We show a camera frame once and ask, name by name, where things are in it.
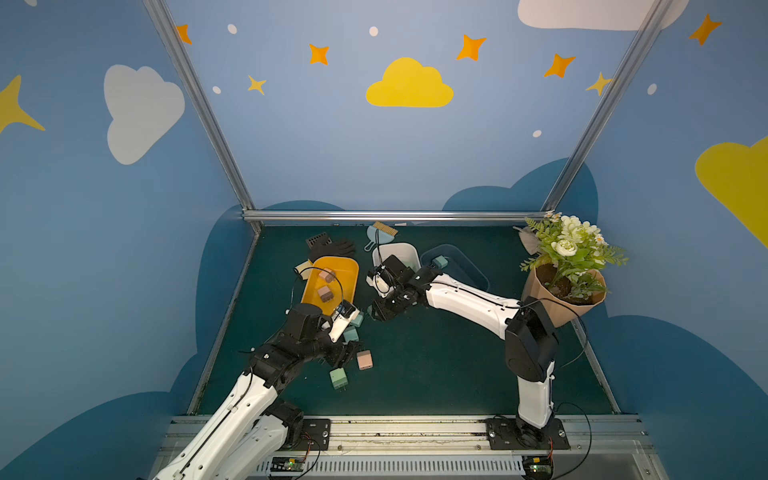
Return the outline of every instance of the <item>metal rail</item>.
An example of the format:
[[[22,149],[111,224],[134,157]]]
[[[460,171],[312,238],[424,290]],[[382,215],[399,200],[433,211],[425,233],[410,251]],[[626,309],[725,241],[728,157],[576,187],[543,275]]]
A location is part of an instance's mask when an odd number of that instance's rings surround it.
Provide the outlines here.
[[[555,181],[552,190],[550,190],[547,196],[547,200],[545,200],[544,205],[541,207],[543,211],[558,208],[560,201],[565,195],[565,191],[571,186],[573,179],[576,178],[579,168],[587,159],[589,151],[598,140],[608,119],[614,113],[619,100],[632,82],[632,78],[634,78],[646,55],[648,55],[651,45],[654,44],[654,40],[656,40],[659,32],[661,32],[661,21],[664,20],[664,16],[667,14],[670,5],[672,5],[672,1],[656,0],[650,7],[648,14],[643,20],[643,24],[640,26],[640,30],[637,31],[627,53],[624,54],[624,58],[621,59],[621,63],[616,69],[616,73],[614,73],[614,80],[608,84],[607,92],[600,100],[598,107],[587,124],[587,128],[576,143],[576,148],[568,158],[568,161],[565,162],[563,171]]]
[[[443,211],[368,211],[368,210],[247,210],[249,222],[267,220],[338,220],[365,222],[459,221],[524,223],[526,217],[542,218],[543,212],[443,212]]]
[[[192,61],[187,54],[187,49],[179,39],[176,24],[170,16],[170,10],[168,10],[164,0],[144,0],[144,6],[152,18],[152,23],[154,23],[157,33],[165,44],[165,49],[168,51],[174,67],[176,67],[176,72],[181,77],[181,83],[186,88],[192,105],[194,105],[197,115],[200,117],[200,122],[208,133],[210,143],[214,146],[216,155],[219,157],[221,166],[224,167],[227,178],[230,179],[240,205],[243,206],[243,210],[253,210],[255,206],[248,193],[243,175],[240,174],[240,169],[232,155],[232,151],[224,139],[224,133],[221,131],[219,122],[214,116],[214,110],[210,103],[208,103],[205,93],[203,93],[203,85],[194,71]]]

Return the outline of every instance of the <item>brown block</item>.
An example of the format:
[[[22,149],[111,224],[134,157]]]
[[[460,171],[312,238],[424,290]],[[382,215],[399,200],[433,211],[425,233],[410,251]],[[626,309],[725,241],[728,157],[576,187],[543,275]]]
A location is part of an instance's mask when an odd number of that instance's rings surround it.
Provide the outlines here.
[[[320,295],[320,299],[325,303],[333,300],[333,292],[327,285],[321,286],[317,289],[317,294]]]
[[[324,268],[317,276],[325,280],[326,283],[331,283],[336,279],[336,274],[330,268]]]

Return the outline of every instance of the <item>artificial flower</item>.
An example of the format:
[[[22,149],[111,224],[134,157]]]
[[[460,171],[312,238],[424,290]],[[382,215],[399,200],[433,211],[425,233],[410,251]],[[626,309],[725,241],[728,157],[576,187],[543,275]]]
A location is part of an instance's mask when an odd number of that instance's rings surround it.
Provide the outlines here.
[[[552,248],[563,257],[572,257],[578,251],[578,247],[576,247],[573,242],[566,239],[560,240],[559,242],[552,242]]]

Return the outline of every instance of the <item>teal block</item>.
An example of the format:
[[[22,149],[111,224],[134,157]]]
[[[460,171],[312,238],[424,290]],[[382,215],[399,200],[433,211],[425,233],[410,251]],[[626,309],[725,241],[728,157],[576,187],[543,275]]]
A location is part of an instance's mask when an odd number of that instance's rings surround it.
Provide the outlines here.
[[[360,326],[362,325],[362,318],[364,316],[365,315],[363,315],[362,312],[358,313],[357,316],[355,317],[355,319],[353,321],[349,322],[349,324],[354,326],[355,328],[360,328]]]
[[[443,255],[440,257],[435,257],[432,259],[432,265],[438,267],[439,269],[446,268],[448,266],[448,259],[446,259]]]
[[[343,386],[349,385],[344,368],[331,370],[331,383],[334,389],[340,389]]]
[[[360,340],[360,337],[357,335],[357,330],[353,326],[348,326],[346,330],[344,330],[344,341],[345,342],[356,342]]]

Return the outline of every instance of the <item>yellow cloud decal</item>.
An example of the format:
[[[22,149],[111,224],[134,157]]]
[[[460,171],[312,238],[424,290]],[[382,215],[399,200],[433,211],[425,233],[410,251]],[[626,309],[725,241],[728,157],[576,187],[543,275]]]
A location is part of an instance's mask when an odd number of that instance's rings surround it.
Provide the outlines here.
[[[381,81],[368,87],[366,99],[376,107],[445,107],[453,89],[442,83],[436,68],[399,58],[389,64]]]
[[[704,188],[768,247],[768,137],[747,147],[718,144],[696,161]]]

